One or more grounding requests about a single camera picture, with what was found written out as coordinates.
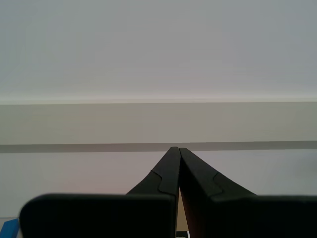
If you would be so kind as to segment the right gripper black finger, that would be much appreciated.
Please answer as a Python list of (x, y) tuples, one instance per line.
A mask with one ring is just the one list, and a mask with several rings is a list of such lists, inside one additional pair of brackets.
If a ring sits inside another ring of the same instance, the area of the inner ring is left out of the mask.
[(192, 238), (315, 238), (316, 196), (262, 196), (181, 148), (180, 191)]
[(173, 238), (181, 155), (170, 148), (127, 194), (55, 193), (27, 202), (19, 214), (25, 238)]

